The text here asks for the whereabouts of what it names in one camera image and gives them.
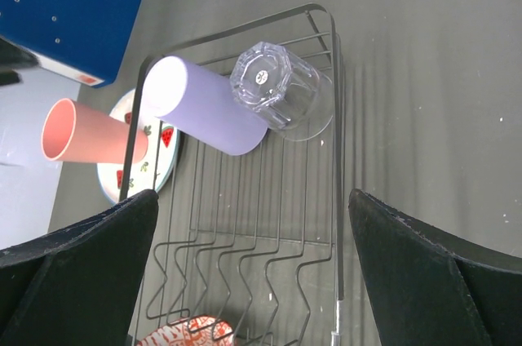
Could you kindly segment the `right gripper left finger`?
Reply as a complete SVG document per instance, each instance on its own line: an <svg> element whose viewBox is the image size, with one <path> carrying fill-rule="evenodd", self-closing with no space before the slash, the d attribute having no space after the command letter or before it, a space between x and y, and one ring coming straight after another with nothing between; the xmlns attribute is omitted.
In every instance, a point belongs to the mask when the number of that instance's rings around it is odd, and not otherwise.
<svg viewBox="0 0 522 346"><path fill-rule="evenodd" d="M3 345L123 345L157 226L146 189L1 251Z"/></svg>

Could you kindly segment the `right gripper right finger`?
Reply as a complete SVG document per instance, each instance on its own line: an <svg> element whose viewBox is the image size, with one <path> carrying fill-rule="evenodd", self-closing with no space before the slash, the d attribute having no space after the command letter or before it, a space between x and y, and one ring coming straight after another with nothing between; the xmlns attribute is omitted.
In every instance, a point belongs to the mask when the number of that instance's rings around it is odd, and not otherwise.
<svg viewBox="0 0 522 346"><path fill-rule="evenodd" d="M383 345L519 345L521 259L353 189L352 235Z"/></svg>

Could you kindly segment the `white watermelon pattern plate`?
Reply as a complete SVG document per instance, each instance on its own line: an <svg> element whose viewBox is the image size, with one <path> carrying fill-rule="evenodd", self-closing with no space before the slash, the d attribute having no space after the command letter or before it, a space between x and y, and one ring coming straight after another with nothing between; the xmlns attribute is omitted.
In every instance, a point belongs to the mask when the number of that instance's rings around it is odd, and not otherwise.
<svg viewBox="0 0 522 346"><path fill-rule="evenodd" d="M130 169L128 196L144 189L159 191L162 188L175 166L180 143L179 130L155 118L145 108L139 111L138 129L148 137L148 151L143 160ZM98 163L96 170L104 196L112 204L119 202L123 165Z"/></svg>

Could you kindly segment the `pink plastic cup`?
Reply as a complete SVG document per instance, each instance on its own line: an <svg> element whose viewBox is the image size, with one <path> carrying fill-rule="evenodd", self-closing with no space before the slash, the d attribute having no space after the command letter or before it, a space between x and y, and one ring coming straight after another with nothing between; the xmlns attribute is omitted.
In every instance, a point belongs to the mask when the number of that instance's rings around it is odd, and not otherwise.
<svg viewBox="0 0 522 346"><path fill-rule="evenodd" d="M50 161L122 164L129 134L129 124L64 98L46 116L42 152Z"/></svg>

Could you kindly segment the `purple plastic cup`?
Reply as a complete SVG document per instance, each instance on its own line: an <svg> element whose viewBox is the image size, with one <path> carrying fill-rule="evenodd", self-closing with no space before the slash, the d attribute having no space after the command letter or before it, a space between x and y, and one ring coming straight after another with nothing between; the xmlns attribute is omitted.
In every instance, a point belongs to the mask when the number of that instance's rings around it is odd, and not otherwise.
<svg viewBox="0 0 522 346"><path fill-rule="evenodd" d="M231 156L255 149L268 125L239 105L229 80L177 56L161 58L144 79L142 105L154 117Z"/></svg>

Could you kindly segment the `clear glass tumbler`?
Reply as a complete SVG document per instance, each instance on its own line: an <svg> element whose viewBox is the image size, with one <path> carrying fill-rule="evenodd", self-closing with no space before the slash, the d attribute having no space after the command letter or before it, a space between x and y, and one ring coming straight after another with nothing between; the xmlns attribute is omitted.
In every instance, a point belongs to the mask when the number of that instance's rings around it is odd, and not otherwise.
<svg viewBox="0 0 522 346"><path fill-rule="evenodd" d="M333 118L331 79L283 46L258 42L238 57L229 80L235 101L287 140L310 140Z"/></svg>

